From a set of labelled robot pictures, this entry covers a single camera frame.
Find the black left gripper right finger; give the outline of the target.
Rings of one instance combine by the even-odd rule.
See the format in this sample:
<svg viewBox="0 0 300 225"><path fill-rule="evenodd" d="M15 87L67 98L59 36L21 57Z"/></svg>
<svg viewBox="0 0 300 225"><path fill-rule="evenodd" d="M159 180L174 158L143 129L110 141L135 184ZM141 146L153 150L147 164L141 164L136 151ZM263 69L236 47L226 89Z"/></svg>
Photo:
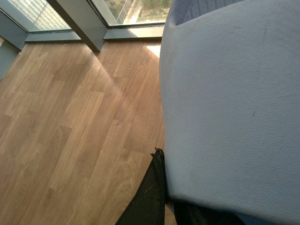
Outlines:
<svg viewBox="0 0 300 225"><path fill-rule="evenodd" d="M236 215L189 203L176 202L174 215L178 225L244 225Z"/></svg>

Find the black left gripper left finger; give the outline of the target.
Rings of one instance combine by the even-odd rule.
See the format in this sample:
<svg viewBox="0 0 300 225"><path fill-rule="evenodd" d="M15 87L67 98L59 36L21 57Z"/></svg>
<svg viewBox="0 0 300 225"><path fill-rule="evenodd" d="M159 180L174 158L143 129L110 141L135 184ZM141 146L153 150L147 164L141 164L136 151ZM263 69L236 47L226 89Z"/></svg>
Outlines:
<svg viewBox="0 0 300 225"><path fill-rule="evenodd" d="M165 223L165 156L155 148L150 165L136 194L117 220L117 225L163 225Z"/></svg>

